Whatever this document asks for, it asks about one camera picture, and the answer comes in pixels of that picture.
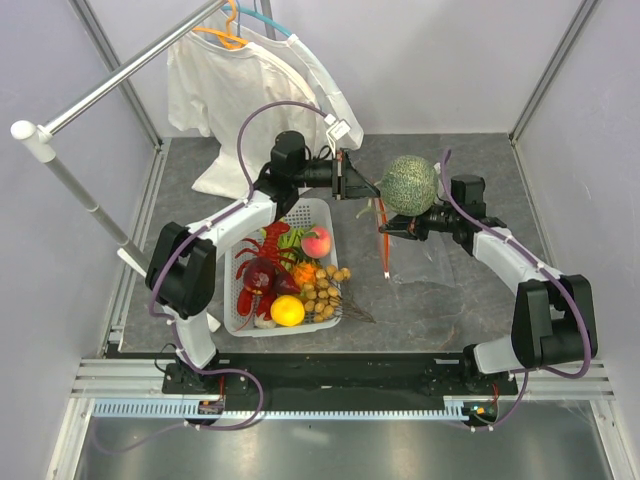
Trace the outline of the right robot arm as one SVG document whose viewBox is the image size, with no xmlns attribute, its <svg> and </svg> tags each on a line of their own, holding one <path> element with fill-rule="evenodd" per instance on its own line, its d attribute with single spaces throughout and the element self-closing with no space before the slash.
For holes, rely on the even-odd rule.
<svg viewBox="0 0 640 480">
<path fill-rule="evenodd" d="M 589 281 L 550 267 L 501 220 L 487 216 L 484 191 L 483 178 L 456 175 L 442 202 L 418 216 L 397 215 L 379 228 L 419 241 L 432 232 L 447 233 L 514 294 L 509 335 L 468 347 L 469 362 L 457 371 L 460 386 L 477 394 L 493 383 L 494 374 L 538 369 L 567 379 L 585 376 L 598 349 Z"/>
</svg>

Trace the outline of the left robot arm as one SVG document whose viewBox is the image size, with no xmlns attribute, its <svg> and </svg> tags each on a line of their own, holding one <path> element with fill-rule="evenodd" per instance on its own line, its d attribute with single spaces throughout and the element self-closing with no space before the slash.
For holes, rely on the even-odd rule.
<svg viewBox="0 0 640 480">
<path fill-rule="evenodd" d="M 196 392 L 211 392 L 220 378 L 218 367 L 210 362 L 216 348 L 206 320 L 217 260 L 244 237 L 288 214 L 303 187 L 329 188 L 336 199 L 380 196 L 352 166 L 346 151 L 326 160 L 308 159 L 303 136 L 285 131 L 276 137 L 270 161 L 246 199 L 195 226 L 170 222 L 161 230 L 145 279 L 152 291 L 149 311 L 169 322 L 179 356 L 188 365 L 185 382 Z"/>
</svg>

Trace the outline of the clear orange-zipper zip bag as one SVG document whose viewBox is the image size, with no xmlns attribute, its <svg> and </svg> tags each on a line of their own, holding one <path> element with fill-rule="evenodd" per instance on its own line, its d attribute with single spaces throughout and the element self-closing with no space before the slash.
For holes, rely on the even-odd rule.
<svg viewBox="0 0 640 480">
<path fill-rule="evenodd" d="M 454 287 L 455 279 L 444 242 L 439 233 L 426 241 L 413 241 L 380 233 L 378 229 L 392 215 L 378 199 L 369 199 L 356 217 L 371 213 L 375 218 L 375 238 L 384 279 L 396 285 L 417 282 Z"/>
</svg>

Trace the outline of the green netted melon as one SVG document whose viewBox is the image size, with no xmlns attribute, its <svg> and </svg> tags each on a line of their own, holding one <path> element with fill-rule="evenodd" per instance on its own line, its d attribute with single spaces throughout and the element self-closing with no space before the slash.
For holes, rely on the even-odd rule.
<svg viewBox="0 0 640 480">
<path fill-rule="evenodd" d="M 419 216 L 433 206 L 438 196 L 439 169 L 423 157 L 403 155 L 386 169 L 377 187 L 382 202 L 404 216 Z"/>
</svg>

